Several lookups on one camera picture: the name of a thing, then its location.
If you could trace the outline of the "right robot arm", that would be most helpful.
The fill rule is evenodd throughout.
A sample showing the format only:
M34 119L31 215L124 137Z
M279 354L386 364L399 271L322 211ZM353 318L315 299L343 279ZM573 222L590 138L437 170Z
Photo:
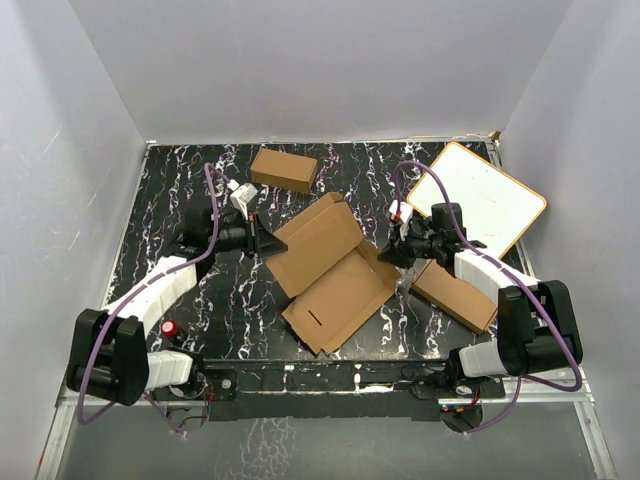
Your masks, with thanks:
M495 339L452 350L434 380L466 397L494 376L536 379L538 373L579 369L583 349L567 286L541 281L492 259L483 243L467 238L458 204L438 203L424 217L405 202L388 210L388 244L379 260L409 270L426 264L412 283L415 293L467 328Z

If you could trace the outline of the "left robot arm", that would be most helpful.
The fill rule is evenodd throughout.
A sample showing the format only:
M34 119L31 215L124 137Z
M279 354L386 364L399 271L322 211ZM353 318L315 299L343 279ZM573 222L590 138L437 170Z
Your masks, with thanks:
M102 310L79 314L66 386L125 406L165 387L197 398L207 376L196 367L196 355L183 349L186 335L166 312L199 284L217 254L239 250L266 258L287 249L253 212L229 207L219 215L205 210L186 216L182 230L136 286Z

